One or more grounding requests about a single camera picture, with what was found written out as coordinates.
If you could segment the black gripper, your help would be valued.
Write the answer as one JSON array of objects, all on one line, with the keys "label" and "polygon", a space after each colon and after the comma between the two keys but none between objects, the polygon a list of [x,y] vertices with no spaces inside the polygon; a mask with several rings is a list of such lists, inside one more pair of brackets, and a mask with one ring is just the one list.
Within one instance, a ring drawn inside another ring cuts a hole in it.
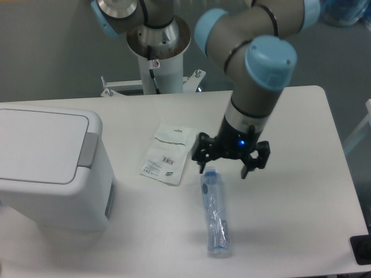
[{"label": "black gripper", "polygon": [[241,178],[245,179],[249,172],[255,169],[264,169],[270,156],[270,144],[268,141],[258,142],[260,132],[255,132],[254,126],[247,132],[241,132],[232,127],[226,118],[220,126],[215,138],[204,132],[200,132],[191,148],[191,159],[199,166],[202,174],[207,162],[219,158],[241,159],[244,166],[241,170]]}]

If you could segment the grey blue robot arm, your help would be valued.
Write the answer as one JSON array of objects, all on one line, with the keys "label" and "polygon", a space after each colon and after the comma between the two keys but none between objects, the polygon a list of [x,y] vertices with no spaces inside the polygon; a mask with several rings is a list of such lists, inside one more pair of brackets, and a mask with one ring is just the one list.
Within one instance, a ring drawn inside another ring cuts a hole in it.
[{"label": "grey blue robot arm", "polygon": [[214,8],[193,31],[174,13],[173,1],[92,1],[91,7],[108,35],[126,35],[146,94],[182,92],[183,66],[168,62],[191,41],[232,80],[220,130],[215,137],[198,134],[193,161],[204,168],[220,158],[240,160],[242,177],[266,166],[270,146],[259,136],[297,63],[286,38],[317,22],[319,1],[251,1],[235,15]]}]

